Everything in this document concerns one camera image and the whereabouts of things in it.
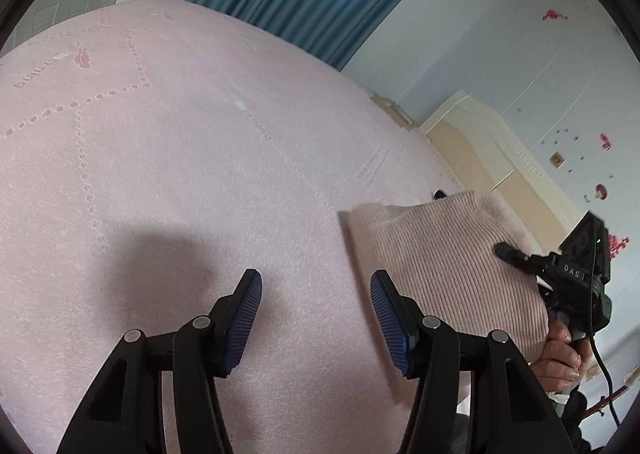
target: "pink pattern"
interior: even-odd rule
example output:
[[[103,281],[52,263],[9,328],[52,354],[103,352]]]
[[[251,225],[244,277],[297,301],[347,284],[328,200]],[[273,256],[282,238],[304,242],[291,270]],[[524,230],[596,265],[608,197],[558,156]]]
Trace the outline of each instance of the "pink pattern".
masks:
[[[610,257],[613,259],[620,253],[620,249],[626,249],[626,245],[629,243],[629,238],[618,239],[618,236],[612,234],[609,236],[609,252]]]
[[[604,133],[600,134],[600,142],[602,142],[602,148],[606,151],[611,149],[611,140]]]
[[[91,56],[87,52],[86,47],[83,46],[82,48],[78,49],[78,51],[76,52],[76,56],[74,57],[74,62],[80,68],[88,68],[89,66],[91,66]]]
[[[567,20],[568,17],[560,14],[559,12],[556,12],[555,10],[549,9],[548,11],[545,12],[545,14],[542,16],[542,20]]]
[[[599,183],[596,185],[596,198],[597,199],[607,199],[609,193],[607,192],[607,188],[604,184]]]
[[[28,46],[31,46],[32,44],[37,44],[37,41],[33,41],[31,40],[29,43],[27,43]],[[68,49],[69,52],[73,51],[73,47]],[[31,70],[31,72],[29,72],[27,75],[25,75],[21,80],[19,80],[18,82],[14,83],[14,88],[22,88],[23,86],[25,86],[30,80],[32,80],[33,78],[39,77],[42,75],[42,72],[44,72],[48,66],[51,66],[53,63],[55,63],[57,60],[62,59],[64,56],[67,56],[68,54],[59,54],[58,56],[54,57],[54,60],[50,60],[47,59],[44,61],[43,64],[36,66],[33,70]]]

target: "black cable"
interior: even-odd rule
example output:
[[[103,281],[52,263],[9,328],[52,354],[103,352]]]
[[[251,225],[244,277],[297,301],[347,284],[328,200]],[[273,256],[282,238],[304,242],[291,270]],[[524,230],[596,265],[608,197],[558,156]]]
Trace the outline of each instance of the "black cable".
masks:
[[[607,386],[609,387],[609,408],[611,410],[611,416],[613,417],[613,421],[616,422],[616,427],[620,426],[620,420],[618,419],[618,415],[616,410],[613,408],[613,382],[611,380],[611,375],[609,371],[607,371],[607,367],[604,365],[602,358],[600,357],[600,353],[598,353],[598,349],[596,348],[596,341],[593,339],[593,276],[596,272],[596,254],[598,251],[598,233],[594,230],[593,237],[593,264],[591,265],[591,286],[589,289],[589,322],[587,326],[587,336],[589,337],[589,342],[591,343],[591,350],[593,350],[593,356],[596,357],[596,362],[600,366],[600,370],[604,377],[607,380]]]

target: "wall decal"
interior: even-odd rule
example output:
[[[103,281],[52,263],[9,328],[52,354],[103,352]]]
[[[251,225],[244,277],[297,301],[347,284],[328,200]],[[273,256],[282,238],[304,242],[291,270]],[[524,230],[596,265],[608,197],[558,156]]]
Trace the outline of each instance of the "wall decal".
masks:
[[[602,142],[602,148],[606,151],[609,151],[611,149],[611,141],[609,140],[609,137],[607,137],[604,133],[600,134],[600,142]]]
[[[620,249],[626,249],[626,245],[629,243],[629,238],[618,239],[615,234],[609,235],[609,255],[611,259],[616,257],[620,253]]]
[[[542,16],[542,20],[567,20],[568,17],[564,16],[562,14],[560,14],[559,12],[556,12],[555,10],[551,10],[549,9],[548,11],[545,12],[545,14]]]
[[[597,184],[596,185],[596,198],[597,199],[607,199],[607,195],[608,195],[607,188],[601,183]]]
[[[76,51],[76,56],[74,57],[74,62],[80,67],[80,68],[88,68],[89,66],[91,66],[91,56],[89,55],[89,53],[86,50],[86,47],[78,47],[78,50]]]
[[[562,158],[562,155],[560,153],[555,152],[553,155],[551,155],[549,161],[551,162],[551,165],[557,169],[564,163],[564,158]]]

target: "metal screw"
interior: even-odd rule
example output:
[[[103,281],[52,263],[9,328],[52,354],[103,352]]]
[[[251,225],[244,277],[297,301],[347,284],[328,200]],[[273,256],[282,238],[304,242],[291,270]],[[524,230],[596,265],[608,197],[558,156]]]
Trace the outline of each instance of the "metal screw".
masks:
[[[501,329],[497,329],[491,332],[491,338],[496,342],[500,342],[500,344],[504,344],[509,340],[509,336],[506,331],[502,331]]]
[[[206,315],[201,315],[193,319],[193,327],[196,329],[204,329],[211,324],[211,319]]]
[[[438,319],[438,317],[434,317],[433,315],[427,315],[424,319],[422,319],[422,325],[425,328],[436,329],[440,327],[440,324],[442,324],[440,319]]]
[[[130,329],[129,331],[127,331],[124,334],[124,341],[125,342],[135,342],[140,337],[142,337],[142,333],[140,333],[139,329]]]

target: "black handheld device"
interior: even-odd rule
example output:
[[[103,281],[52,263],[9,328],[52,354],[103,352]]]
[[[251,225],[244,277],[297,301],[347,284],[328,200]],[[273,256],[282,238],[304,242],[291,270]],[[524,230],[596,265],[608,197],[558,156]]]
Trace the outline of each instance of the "black handheld device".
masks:
[[[587,212],[559,249],[561,254],[527,256],[508,243],[498,243],[494,253],[551,287],[538,285],[545,306],[568,317],[575,341],[600,331],[611,320],[611,300],[604,291],[610,281],[609,232],[604,221]]]
[[[456,332],[401,296],[384,270],[371,277],[371,302],[393,364],[419,378],[398,454],[449,454],[460,371],[471,371],[471,454],[573,454],[562,422],[509,335]]]

